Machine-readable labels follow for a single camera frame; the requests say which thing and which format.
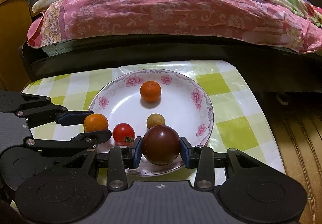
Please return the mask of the small orange tangerine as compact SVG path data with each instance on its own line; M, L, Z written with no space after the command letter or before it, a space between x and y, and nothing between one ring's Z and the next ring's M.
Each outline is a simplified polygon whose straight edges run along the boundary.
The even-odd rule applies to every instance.
M87 116L83 123L84 132L94 132L107 130L109 122L102 114L91 114Z
M162 89L155 81L146 81L140 88L140 94L146 102L156 102L160 99Z

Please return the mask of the red cherry tomato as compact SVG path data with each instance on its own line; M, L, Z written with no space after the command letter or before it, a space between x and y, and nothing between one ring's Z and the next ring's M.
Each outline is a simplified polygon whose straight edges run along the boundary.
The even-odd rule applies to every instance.
M135 139L135 132L129 124L120 123L114 127L112 136L118 146L131 146Z

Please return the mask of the dark purple plum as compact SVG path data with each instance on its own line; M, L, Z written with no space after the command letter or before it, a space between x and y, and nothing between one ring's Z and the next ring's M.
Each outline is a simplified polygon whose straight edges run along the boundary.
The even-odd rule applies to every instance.
M142 153L148 162L164 166L174 162L180 153L179 134L166 125L156 125L142 139Z

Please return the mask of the small tan longan fruit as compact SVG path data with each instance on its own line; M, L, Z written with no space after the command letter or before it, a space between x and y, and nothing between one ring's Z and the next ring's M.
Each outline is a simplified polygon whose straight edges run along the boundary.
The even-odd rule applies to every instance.
M156 125L165 125L165 118L158 113L153 113L147 118L146 126L150 129Z

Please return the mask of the white floral ceramic plate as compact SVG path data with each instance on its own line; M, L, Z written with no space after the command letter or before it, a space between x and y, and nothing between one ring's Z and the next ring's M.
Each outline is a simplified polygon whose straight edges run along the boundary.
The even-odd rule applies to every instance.
M156 102L141 97L140 88L146 81L155 81L161 87ZM185 75L163 69L133 71L114 79L96 94L88 109L104 115L110 130L126 123L136 136L147 131L149 115L160 114L165 124L192 146L206 145L214 124L212 103L204 89Z

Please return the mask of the brown wooden headboard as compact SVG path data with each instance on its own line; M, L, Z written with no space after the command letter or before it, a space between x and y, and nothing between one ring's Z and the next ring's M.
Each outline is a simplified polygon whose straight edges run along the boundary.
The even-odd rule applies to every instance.
M1 0L1 90L21 91L29 82L19 47L35 16L27 0Z

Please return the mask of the pink floral bed sheet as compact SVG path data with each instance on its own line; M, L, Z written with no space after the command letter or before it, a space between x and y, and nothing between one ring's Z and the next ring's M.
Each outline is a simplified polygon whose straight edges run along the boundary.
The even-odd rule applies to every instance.
M233 38L299 53L321 50L321 28L262 0L58 0L32 23L27 43L40 48L111 35Z

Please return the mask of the dark bed frame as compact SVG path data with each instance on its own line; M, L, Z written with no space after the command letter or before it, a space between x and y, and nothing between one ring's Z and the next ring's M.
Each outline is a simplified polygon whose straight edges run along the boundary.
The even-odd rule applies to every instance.
M321 54L231 38L115 35L20 49L32 81L67 73L167 61L224 60L256 92L321 92Z

